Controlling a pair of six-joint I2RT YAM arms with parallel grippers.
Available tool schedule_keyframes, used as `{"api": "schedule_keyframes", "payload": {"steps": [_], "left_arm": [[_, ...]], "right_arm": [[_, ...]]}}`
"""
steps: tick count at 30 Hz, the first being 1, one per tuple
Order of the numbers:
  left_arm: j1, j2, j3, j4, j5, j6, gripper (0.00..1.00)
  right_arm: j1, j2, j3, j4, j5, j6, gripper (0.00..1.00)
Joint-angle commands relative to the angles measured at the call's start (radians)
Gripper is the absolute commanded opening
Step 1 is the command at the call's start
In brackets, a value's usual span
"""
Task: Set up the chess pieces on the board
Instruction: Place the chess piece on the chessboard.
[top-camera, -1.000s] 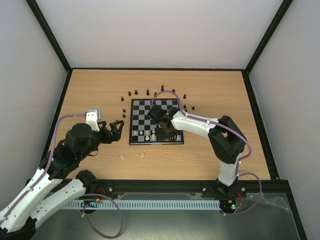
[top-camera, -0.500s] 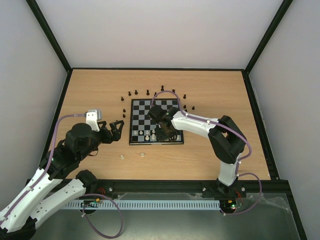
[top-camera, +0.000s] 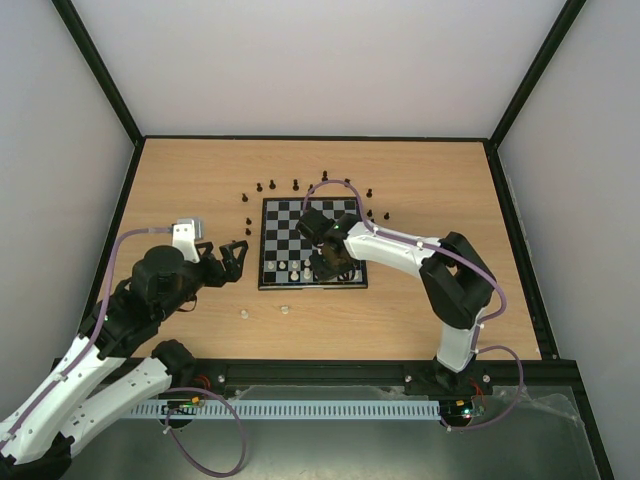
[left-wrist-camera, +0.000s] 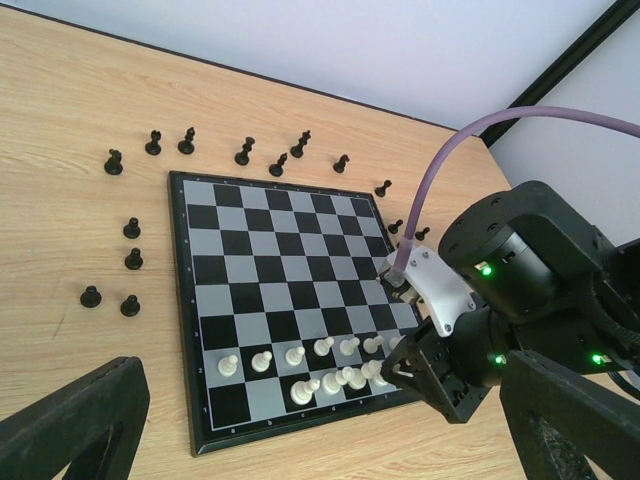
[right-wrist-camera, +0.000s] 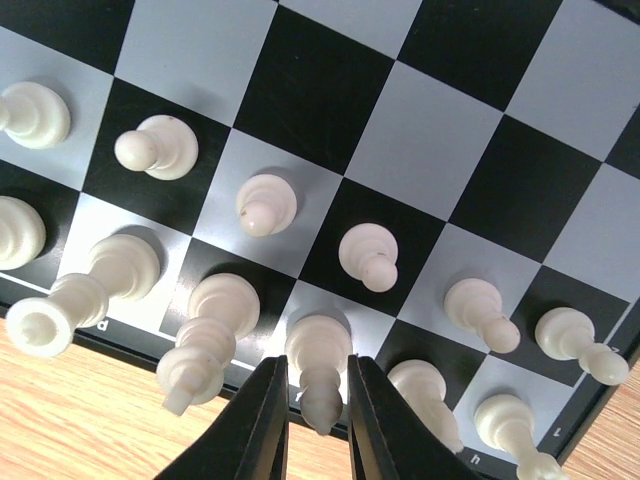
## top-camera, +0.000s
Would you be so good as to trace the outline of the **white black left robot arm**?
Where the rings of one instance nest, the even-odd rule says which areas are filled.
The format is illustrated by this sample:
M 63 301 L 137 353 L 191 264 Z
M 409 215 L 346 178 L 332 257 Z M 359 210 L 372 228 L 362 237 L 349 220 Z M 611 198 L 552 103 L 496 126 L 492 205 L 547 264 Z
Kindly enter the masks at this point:
M 1 423 L 4 479 L 59 479 L 99 433 L 137 404 L 164 393 L 189 394 L 174 408 L 195 407 L 217 394 L 191 386 L 196 360 L 176 341 L 152 354 L 107 387 L 101 385 L 154 337 L 204 287 L 238 281 L 248 244 L 192 245 L 193 257 L 169 245 L 151 248 L 129 278 L 100 302 L 71 347 L 38 389 Z

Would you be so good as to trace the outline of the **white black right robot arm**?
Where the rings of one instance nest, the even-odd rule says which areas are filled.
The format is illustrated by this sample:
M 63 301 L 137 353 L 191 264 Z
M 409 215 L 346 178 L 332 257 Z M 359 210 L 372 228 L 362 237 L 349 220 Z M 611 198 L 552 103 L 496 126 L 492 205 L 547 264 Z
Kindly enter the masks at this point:
M 442 322 L 441 340 L 427 379 L 445 391 L 471 379 L 481 316 L 497 282 L 463 235 L 424 238 L 383 229 L 345 214 L 334 221 L 308 208 L 296 230 L 310 241 L 311 270 L 324 282 L 347 273 L 358 261 L 374 262 L 422 282 L 431 309 Z

